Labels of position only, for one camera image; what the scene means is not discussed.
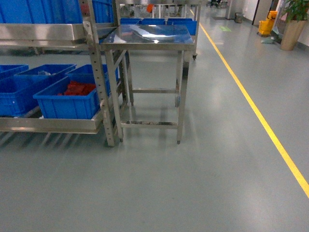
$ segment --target table leg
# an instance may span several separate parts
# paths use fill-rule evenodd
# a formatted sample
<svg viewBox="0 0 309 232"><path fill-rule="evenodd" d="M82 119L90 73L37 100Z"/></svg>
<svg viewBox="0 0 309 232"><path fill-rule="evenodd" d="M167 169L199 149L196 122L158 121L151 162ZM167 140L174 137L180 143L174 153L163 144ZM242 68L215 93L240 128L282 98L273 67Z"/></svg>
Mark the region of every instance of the table leg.
<svg viewBox="0 0 309 232"><path fill-rule="evenodd" d="M129 51L126 52L126 65L127 65L127 84L128 84L128 88L129 88L130 102L131 102L131 105L134 106L133 87L132 87L132 72L131 72Z"/></svg>
<svg viewBox="0 0 309 232"><path fill-rule="evenodd" d="M183 52L178 51L177 54L177 68L176 68L176 96L175 96L175 107L179 107L179 99L180 99L180 92L179 86L181 84L181 78L183 73Z"/></svg>
<svg viewBox="0 0 309 232"><path fill-rule="evenodd" d="M119 98L118 98L118 93L117 93L117 83L116 83L116 75L115 75L115 69L114 69L114 59L112 55L112 50L106 50L105 57L106 57L107 71L109 74L109 80L110 80L110 85L111 85L112 102L114 105L118 137L120 141L122 142L124 138L124 133L121 127Z"/></svg>
<svg viewBox="0 0 309 232"><path fill-rule="evenodd" d="M182 81L181 81L180 103L179 103L179 112L178 112L177 144L180 144L180 141L183 136L184 108L185 108L185 98L187 94L189 62L190 62L191 55L192 53L190 51L183 52L183 74L182 74Z"/></svg>

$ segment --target metal shelf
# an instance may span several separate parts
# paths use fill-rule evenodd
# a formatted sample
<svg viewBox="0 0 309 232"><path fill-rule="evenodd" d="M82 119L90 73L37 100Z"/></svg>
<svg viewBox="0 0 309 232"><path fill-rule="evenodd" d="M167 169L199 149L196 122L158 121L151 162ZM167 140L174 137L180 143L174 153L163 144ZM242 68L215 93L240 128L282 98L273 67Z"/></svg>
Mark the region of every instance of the metal shelf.
<svg viewBox="0 0 309 232"><path fill-rule="evenodd" d="M114 29L111 23L97 24L99 38ZM1 46L57 47L84 50L86 32L83 24L0 24Z"/></svg>

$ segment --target stainless steel shelving rack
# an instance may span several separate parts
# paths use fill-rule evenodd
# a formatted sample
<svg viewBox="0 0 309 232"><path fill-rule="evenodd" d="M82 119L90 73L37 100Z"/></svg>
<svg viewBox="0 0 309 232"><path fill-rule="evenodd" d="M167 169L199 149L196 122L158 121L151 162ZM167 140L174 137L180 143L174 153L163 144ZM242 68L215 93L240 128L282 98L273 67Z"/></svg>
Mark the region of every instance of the stainless steel shelving rack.
<svg viewBox="0 0 309 232"><path fill-rule="evenodd" d="M90 120L80 119L40 119L34 109L23 118L0 118L0 131L30 131L59 133L97 133L103 124L109 146L114 146L118 138L114 125L114 112L111 98L105 88L104 72L99 40L105 38L118 26L117 14L114 23L96 24L91 0L79 0L83 16L82 24L0 24L0 46L9 47L45 47L66 50L84 50L88 48L96 81L100 110ZM117 83L118 95L122 93L126 104L126 89L123 81L123 63L120 53L115 51L112 57L119 65L120 79Z"/></svg>
<svg viewBox="0 0 309 232"><path fill-rule="evenodd" d="M116 0L117 18L120 19L120 4L201 4L200 0ZM190 56L196 49L196 43L190 36L184 25L162 25L158 26L162 34L153 34L156 27L153 25L120 25L113 31L101 44L101 49L105 51L107 68L110 73L110 84L112 92L112 101L115 110L115 121L118 128L118 136L123 140L123 128L152 128L152 129L176 129L177 143L180 144L183 134L184 109L186 99L186 89L189 73ZM165 35L170 31L177 31L181 37L177 40L179 34ZM175 106L178 110L177 122L150 122L150 121L123 121L121 119L124 107L121 107L116 93L116 81L114 70L118 63L114 62L112 51L117 49L123 60L124 82L127 83L131 105L134 106L134 93L157 93L174 94ZM130 50L171 50L177 51L177 72L175 88L133 88L131 65L129 59Z"/></svg>
<svg viewBox="0 0 309 232"><path fill-rule="evenodd" d="M193 59L196 60L197 58L197 37L198 37L198 29L199 29L199 20L200 20L200 13L201 13L201 5L202 0L116 0L117 5L117 17L118 17L118 24L120 24L120 4L125 5L147 5L147 4L154 4L154 5L182 5L182 6L194 6L194 20L197 21L197 28L196 34L192 35L192 39L194 41L194 52L193 52Z"/></svg>

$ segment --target metal tabletop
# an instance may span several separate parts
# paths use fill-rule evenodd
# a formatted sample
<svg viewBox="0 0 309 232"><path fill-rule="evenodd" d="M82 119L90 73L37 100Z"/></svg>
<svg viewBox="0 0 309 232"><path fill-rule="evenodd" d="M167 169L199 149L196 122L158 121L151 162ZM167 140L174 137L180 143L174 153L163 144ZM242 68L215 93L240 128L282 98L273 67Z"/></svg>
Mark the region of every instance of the metal tabletop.
<svg viewBox="0 0 309 232"><path fill-rule="evenodd" d="M164 5L194 5L200 4L201 0L117 0L119 4L164 4Z"/></svg>
<svg viewBox="0 0 309 232"><path fill-rule="evenodd" d="M103 41L101 48L193 51L194 41L184 25L120 25Z"/></svg>

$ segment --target blue storage crate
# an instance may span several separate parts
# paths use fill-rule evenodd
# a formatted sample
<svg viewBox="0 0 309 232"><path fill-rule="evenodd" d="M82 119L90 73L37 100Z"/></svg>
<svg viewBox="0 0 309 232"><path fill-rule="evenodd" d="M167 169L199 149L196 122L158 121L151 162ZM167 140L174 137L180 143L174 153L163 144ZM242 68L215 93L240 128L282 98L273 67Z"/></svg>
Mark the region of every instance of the blue storage crate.
<svg viewBox="0 0 309 232"><path fill-rule="evenodd" d="M97 23L113 22L112 0L93 0ZM78 0L0 0L0 23L82 23Z"/></svg>
<svg viewBox="0 0 309 232"><path fill-rule="evenodd" d="M197 30L197 21L191 18L169 18L168 25L186 25L190 35L195 35Z"/></svg>
<svg viewBox="0 0 309 232"><path fill-rule="evenodd" d="M48 87L47 77L11 76L0 81L0 116L22 116L38 106L33 95Z"/></svg>
<svg viewBox="0 0 309 232"><path fill-rule="evenodd" d="M44 118L91 119L99 109L97 90L87 96L58 96L67 90L70 81L94 84L93 76L72 75L35 94Z"/></svg>
<svg viewBox="0 0 309 232"><path fill-rule="evenodd" d="M24 64L0 65L0 80L13 76L14 74L28 70L29 66Z"/></svg>
<svg viewBox="0 0 309 232"><path fill-rule="evenodd" d="M25 72L21 72L16 76L22 77L48 77L48 84L53 84L63 77L65 77L65 73L73 70L76 64L44 64L42 66L36 67L34 69L29 69Z"/></svg>
<svg viewBox="0 0 309 232"><path fill-rule="evenodd" d="M186 22L190 22L192 21L191 18L169 18L168 21L186 21Z"/></svg>
<svg viewBox="0 0 309 232"><path fill-rule="evenodd" d="M145 18L140 22L142 25L165 25L163 18Z"/></svg>
<svg viewBox="0 0 309 232"><path fill-rule="evenodd" d="M105 75L105 87L106 87L107 95L110 96L111 87L110 87L110 81L109 81L106 64L103 64L103 71ZM115 75L116 75L116 81L118 82L119 81L118 69L115 70ZM84 76L87 76L89 79L94 78L91 64L86 64L80 68L77 68L71 72L68 72L67 76L74 77L74 78L78 78L78 77L83 78Z"/></svg>
<svg viewBox="0 0 309 232"><path fill-rule="evenodd" d="M141 18L121 18L120 24L139 24L141 21Z"/></svg>

